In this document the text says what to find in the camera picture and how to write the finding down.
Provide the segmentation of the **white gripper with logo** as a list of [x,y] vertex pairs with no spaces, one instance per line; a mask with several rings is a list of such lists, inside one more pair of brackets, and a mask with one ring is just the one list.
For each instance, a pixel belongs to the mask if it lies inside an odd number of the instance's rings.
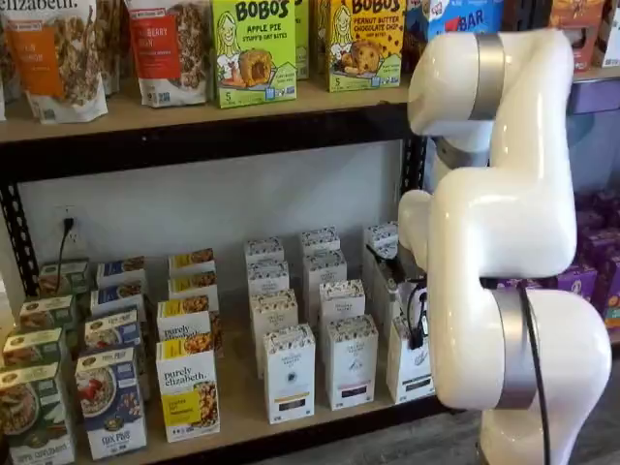
[[371,270],[375,264],[384,264],[394,271],[394,279],[386,281],[387,316],[399,316],[402,313],[400,292],[425,290],[427,287],[426,271],[417,263],[414,254],[397,240],[380,245],[366,244],[364,247],[364,269]]

